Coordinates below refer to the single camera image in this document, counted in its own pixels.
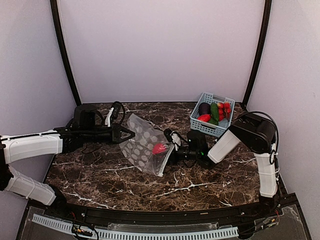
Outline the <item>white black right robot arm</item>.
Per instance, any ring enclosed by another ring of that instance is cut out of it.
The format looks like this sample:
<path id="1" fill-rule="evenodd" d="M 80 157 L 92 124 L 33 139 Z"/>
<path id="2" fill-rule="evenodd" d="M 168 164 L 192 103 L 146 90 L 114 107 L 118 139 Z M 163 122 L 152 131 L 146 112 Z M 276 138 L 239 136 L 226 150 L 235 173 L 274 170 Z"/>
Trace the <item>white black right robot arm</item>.
<path id="1" fill-rule="evenodd" d="M 272 200 L 278 192 L 280 167 L 278 164 L 279 130 L 275 120 L 261 111 L 245 111 L 209 147 L 204 133 L 199 130 L 188 132 L 184 139 L 169 128 L 164 136 L 171 143 L 167 157 L 176 163 L 194 160 L 204 169 L 213 169 L 238 145 L 251 152 L 257 164 L 259 196 L 262 201 L 255 205 L 255 213 L 266 217 L 275 208 Z"/>

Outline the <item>clear zip top bag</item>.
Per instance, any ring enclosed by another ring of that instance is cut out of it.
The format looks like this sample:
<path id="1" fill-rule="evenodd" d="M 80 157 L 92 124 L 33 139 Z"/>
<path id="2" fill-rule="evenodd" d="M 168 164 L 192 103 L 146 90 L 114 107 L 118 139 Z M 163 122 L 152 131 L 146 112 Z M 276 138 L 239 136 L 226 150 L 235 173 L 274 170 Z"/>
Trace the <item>clear zip top bag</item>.
<path id="1" fill-rule="evenodd" d="M 124 157 L 141 172 L 158 177 L 159 173 L 164 172 L 167 154 L 173 144 L 167 141 L 163 131 L 153 128 L 135 114 L 130 115 L 127 126 L 135 133 L 135 137 L 119 144 Z M 167 151 L 153 154 L 153 147 L 157 143 L 166 144 Z"/>

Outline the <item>green fake lime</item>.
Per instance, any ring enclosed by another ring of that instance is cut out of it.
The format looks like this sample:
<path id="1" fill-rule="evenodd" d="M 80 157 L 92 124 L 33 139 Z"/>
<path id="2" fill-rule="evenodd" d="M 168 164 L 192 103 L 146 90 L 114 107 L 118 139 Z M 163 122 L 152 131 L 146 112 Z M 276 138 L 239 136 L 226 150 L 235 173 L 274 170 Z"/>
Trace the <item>green fake lime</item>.
<path id="1" fill-rule="evenodd" d="M 215 119 L 213 119 L 213 118 L 211 118 L 209 121 L 208 121 L 208 123 L 210 123 L 210 124 L 213 124 L 213 125 L 218 125 L 219 124 L 219 121 L 218 120 L 215 120 Z"/>

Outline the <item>purple fake eggplant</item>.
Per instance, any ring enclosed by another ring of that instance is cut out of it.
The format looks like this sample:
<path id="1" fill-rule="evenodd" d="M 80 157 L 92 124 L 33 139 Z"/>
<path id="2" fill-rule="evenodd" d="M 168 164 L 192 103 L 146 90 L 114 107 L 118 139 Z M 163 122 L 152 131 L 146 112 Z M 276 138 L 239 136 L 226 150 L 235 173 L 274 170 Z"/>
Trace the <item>purple fake eggplant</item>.
<path id="1" fill-rule="evenodd" d="M 199 116 L 210 115 L 211 114 L 211 105 L 207 102 L 202 102 L 198 107 Z"/>

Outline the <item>pink fake fruit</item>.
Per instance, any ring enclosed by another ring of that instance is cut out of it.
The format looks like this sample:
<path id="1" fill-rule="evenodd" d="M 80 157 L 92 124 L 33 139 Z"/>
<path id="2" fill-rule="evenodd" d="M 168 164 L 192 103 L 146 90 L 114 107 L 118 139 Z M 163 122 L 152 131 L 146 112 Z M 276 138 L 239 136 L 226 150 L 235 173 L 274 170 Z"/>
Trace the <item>pink fake fruit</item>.
<path id="1" fill-rule="evenodd" d="M 164 143 L 157 143 L 153 149 L 152 149 L 152 153 L 154 155 L 158 155 L 158 154 L 162 154 L 165 153 L 168 150 L 168 146 Z"/>

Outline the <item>green fake vegetable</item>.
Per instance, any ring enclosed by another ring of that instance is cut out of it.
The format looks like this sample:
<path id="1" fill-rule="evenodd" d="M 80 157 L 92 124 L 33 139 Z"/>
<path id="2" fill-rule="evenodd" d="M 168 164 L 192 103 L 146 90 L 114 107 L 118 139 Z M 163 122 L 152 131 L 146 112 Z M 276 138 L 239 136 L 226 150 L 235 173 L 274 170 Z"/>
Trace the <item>green fake vegetable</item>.
<path id="1" fill-rule="evenodd" d="M 217 104 L 214 102 L 211 103 L 211 105 L 210 105 L 210 115 L 214 121 L 216 121 L 216 122 L 219 121 L 219 117 L 220 117 L 219 116 L 219 108 L 218 108 Z"/>

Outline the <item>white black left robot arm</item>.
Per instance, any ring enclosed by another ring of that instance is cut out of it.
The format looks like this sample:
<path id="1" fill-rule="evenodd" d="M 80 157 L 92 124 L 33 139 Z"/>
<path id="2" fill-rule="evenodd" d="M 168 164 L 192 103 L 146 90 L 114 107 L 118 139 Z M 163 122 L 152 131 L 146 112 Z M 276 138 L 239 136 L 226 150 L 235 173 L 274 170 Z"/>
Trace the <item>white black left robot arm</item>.
<path id="1" fill-rule="evenodd" d="M 95 105 L 82 104 L 74 109 L 73 118 L 64 127 L 45 132 L 0 138 L 0 189 L 26 199 L 32 199 L 51 210 L 60 218 L 67 218 L 70 206 L 63 193 L 51 184 L 41 183 L 15 170 L 11 164 L 20 160 L 74 152 L 86 143 L 120 144 L 135 137 L 135 133 L 121 122 L 119 112 L 126 114 L 119 101 L 111 105 L 103 116 Z"/>

